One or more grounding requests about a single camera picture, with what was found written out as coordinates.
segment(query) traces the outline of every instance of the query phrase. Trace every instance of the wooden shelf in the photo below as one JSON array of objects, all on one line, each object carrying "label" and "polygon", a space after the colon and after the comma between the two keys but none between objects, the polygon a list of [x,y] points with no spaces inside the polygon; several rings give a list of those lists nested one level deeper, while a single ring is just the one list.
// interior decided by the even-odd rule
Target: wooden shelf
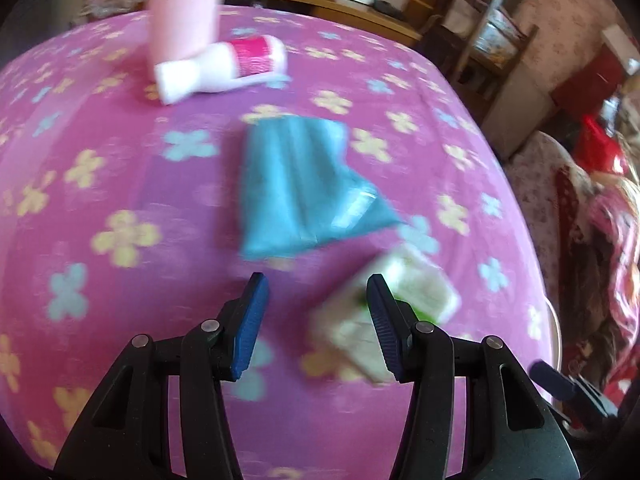
[{"label": "wooden shelf", "polygon": [[[379,34],[380,36],[400,41],[403,44],[412,45],[416,41],[420,39],[420,34],[414,29],[411,28],[406,23],[400,22],[391,18],[389,16],[385,16],[380,12],[372,9],[369,6],[364,4],[360,4],[358,2],[354,2],[353,0],[289,0],[292,2],[300,2],[302,4],[308,4],[316,7],[316,12],[314,15],[318,18],[325,18],[328,20],[332,20],[334,22],[343,23],[344,25],[353,25],[353,20],[362,20],[364,22],[369,22],[372,25],[372,28],[375,30],[366,29],[375,34]],[[347,16],[351,16],[351,19],[347,18],[345,20],[341,20],[339,14],[344,14]],[[393,34],[384,34],[384,30],[387,29],[392,31]]]}]

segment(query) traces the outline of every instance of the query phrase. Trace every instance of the pink bedspread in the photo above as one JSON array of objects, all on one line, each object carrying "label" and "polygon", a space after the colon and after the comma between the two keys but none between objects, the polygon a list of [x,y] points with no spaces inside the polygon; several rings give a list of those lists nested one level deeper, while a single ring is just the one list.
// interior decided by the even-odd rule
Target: pink bedspread
[{"label": "pink bedspread", "polygon": [[[254,32],[287,45],[289,79],[173,107],[161,106],[147,79],[143,13],[77,28],[0,75],[0,410],[42,463],[54,462],[132,336],[184,334],[260,270],[271,303],[252,366],[225,389],[245,478],[388,478],[410,386],[374,388],[337,368],[307,329],[311,309],[402,238],[460,292],[462,307],[444,327],[451,335],[499,335],[525,367],[550,360],[524,220],[431,63],[343,25],[223,8],[223,40]],[[347,163],[406,225],[291,260],[242,261],[247,125],[285,113],[345,122]],[[451,471],[462,462],[459,393]]]}]

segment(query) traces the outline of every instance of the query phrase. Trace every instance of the folded cloth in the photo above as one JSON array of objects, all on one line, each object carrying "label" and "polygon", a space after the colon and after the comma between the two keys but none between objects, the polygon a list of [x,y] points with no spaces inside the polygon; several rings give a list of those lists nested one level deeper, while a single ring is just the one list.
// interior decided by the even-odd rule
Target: folded cloth
[{"label": "folded cloth", "polygon": [[241,254],[293,256],[398,224],[376,187],[344,163],[347,128],[325,119],[264,119],[249,132],[241,180]]}]

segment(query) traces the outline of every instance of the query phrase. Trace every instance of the floral pattern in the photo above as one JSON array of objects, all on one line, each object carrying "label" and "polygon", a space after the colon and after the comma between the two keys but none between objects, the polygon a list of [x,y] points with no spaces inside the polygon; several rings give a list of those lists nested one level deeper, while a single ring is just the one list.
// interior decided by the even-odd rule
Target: floral pattern
[{"label": "floral pattern", "polygon": [[455,167],[460,171],[472,170],[475,167],[473,162],[466,156],[466,150],[463,148],[459,146],[449,146],[448,144],[445,144],[443,148],[444,151],[447,152],[447,155],[453,159]]},{"label": "floral pattern", "polygon": [[70,390],[57,386],[53,389],[53,400],[62,410],[62,423],[67,431],[71,431],[90,397],[91,392],[85,388]]},{"label": "floral pattern", "polygon": [[255,341],[254,353],[247,370],[235,382],[229,384],[227,390],[232,398],[257,402],[263,400],[267,394],[267,385],[262,374],[262,368],[273,361],[273,350],[263,338]]},{"label": "floral pattern", "polygon": [[192,156],[208,157],[218,154],[218,148],[207,142],[210,140],[209,132],[195,130],[193,132],[167,132],[164,141],[171,146],[162,152],[166,160],[180,162]]},{"label": "floral pattern", "polygon": [[306,53],[309,54],[311,57],[317,57],[317,58],[327,58],[327,59],[338,59],[338,56],[336,56],[334,54],[334,51],[331,50],[330,48],[316,48],[313,46],[308,46],[305,48]]},{"label": "floral pattern", "polygon": [[380,79],[369,79],[367,81],[367,86],[369,90],[375,92],[376,94],[394,94],[395,92],[389,88],[384,81],[380,81]]},{"label": "floral pattern", "polygon": [[479,264],[478,273],[491,292],[498,292],[501,288],[509,286],[509,280],[502,273],[502,266],[496,258],[489,258],[487,263]]},{"label": "floral pattern", "polygon": [[25,216],[27,214],[37,214],[49,203],[49,195],[44,192],[56,177],[55,171],[47,171],[42,177],[40,186],[33,187],[33,182],[27,184],[22,190],[22,201],[18,204],[16,214]]},{"label": "floral pattern", "polygon": [[250,114],[244,114],[242,120],[245,123],[255,124],[260,119],[269,119],[274,117],[280,117],[282,115],[288,115],[279,107],[274,105],[257,105],[254,106],[253,112]]},{"label": "floral pattern", "polygon": [[386,140],[371,135],[367,130],[353,129],[353,136],[358,140],[351,141],[351,147],[363,155],[374,156],[380,162],[391,162],[386,152]]},{"label": "floral pattern", "polygon": [[469,226],[465,222],[468,216],[466,207],[456,204],[455,200],[448,195],[439,196],[438,204],[440,204],[440,210],[438,211],[440,223],[463,236],[468,236]]},{"label": "floral pattern", "polygon": [[138,223],[133,211],[116,211],[106,220],[111,231],[103,231],[91,240],[91,248],[96,254],[111,253],[111,265],[135,267],[140,261],[138,247],[156,245],[162,235],[151,223]]},{"label": "floral pattern", "polygon": [[91,187],[95,171],[104,166],[104,158],[96,156],[95,150],[82,150],[76,156],[76,165],[65,172],[65,182],[75,182],[80,189]]},{"label": "floral pattern", "polygon": [[11,341],[7,334],[0,334],[0,375],[5,377],[9,389],[14,394],[20,391],[20,359],[11,351]]},{"label": "floral pattern", "polygon": [[311,99],[311,102],[321,108],[326,108],[330,112],[338,115],[346,115],[353,103],[348,99],[340,97],[330,90],[321,90],[318,95]]},{"label": "floral pattern", "polygon": [[42,430],[38,426],[36,426],[34,422],[28,420],[27,428],[29,430],[29,433],[31,434],[30,441],[31,445],[33,446],[33,450],[36,452],[36,455],[46,460],[49,466],[53,467],[58,458],[58,448],[56,448],[48,440],[44,440],[44,437],[42,436]]},{"label": "floral pattern", "polygon": [[366,59],[362,54],[358,54],[357,52],[354,52],[353,50],[349,50],[348,48],[345,48],[342,50],[342,55],[344,57],[349,57],[351,59],[355,59],[356,61],[359,61],[360,63],[364,62],[364,60]]},{"label": "floral pattern", "polygon": [[82,319],[89,303],[80,293],[86,284],[85,264],[71,264],[64,273],[55,273],[49,281],[49,289],[54,298],[47,305],[47,314],[52,321],[60,321],[69,315]]},{"label": "floral pattern", "polygon": [[440,250],[440,243],[431,237],[431,225],[421,215],[414,215],[410,219],[411,225],[404,224],[398,228],[400,237],[416,246],[423,253],[436,254]]},{"label": "floral pattern", "polygon": [[411,88],[411,83],[408,83],[404,79],[400,79],[398,76],[395,76],[393,74],[385,74],[382,76],[382,79],[404,90],[406,90],[407,88]]},{"label": "floral pattern", "polygon": [[417,132],[418,126],[413,122],[411,115],[404,112],[393,113],[387,112],[386,116],[391,120],[393,127],[403,134],[410,134],[411,132]]},{"label": "floral pattern", "polygon": [[113,77],[106,77],[105,79],[103,79],[102,81],[100,81],[100,84],[94,88],[94,94],[101,94],[102,92],[108,90],[109,88],[115,88],[116,86],[119,86],[122,84],[122,82],[124,81],[124,78],[126,78],[127,73],[126,72],[120,72],[119,74],[116,74]]}]

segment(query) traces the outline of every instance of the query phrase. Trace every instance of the wooden chair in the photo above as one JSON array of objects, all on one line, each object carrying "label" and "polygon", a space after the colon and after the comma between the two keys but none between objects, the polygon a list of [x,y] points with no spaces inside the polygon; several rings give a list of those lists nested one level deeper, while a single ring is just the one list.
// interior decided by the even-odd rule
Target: wooden chair
[{"label": "wooden chair", "polygon": [[[500,12],[503,0],[491,0],[466,40],[441,25],[442,17],[434,16],[426,26],[426,33],[418,42],[416,50],[431,59],[447,78],[474,120],[481,124],[498,97],[502,86],[514,68],[522,60],[530,43],[538,33],[534,25],[529,35],[520,31]],[[502,37],[504,44],[511,45],[513,55],[503,64],[496,63],[479,48],[478,40],[491,27],[492,32]],[[474,84],[464,84],[461,76],[467,66],[473,66]]]}]

